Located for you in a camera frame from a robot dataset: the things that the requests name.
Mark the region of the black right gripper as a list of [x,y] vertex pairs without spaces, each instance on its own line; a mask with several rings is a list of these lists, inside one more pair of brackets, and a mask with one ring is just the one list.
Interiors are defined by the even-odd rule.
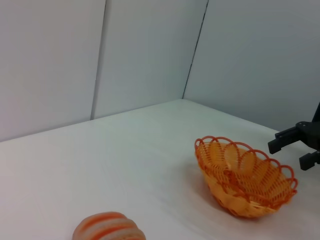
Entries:
[[275,154],[298,141],[316,150],[299,158],[300,169],[307,171],[315,164],[320,165],[320,102],[311,122],[301,121],[294,127],[276,133],[274,140],[268,143],[269,153]]

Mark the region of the orange plastic woven basket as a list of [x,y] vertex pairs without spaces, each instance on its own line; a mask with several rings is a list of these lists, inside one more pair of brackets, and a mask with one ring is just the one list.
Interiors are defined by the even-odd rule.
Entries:
[[237,217],[273,214],[297,194],[290,166],[243,142],[205,136],[195,141],[194,150],[211,194]]

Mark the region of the orange striped bread loaf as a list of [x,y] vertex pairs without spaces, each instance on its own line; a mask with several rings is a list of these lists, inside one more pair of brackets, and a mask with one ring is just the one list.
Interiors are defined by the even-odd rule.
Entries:
[[136,223],[119,212],[102,212],[83,219],[72,240],[146,240]]

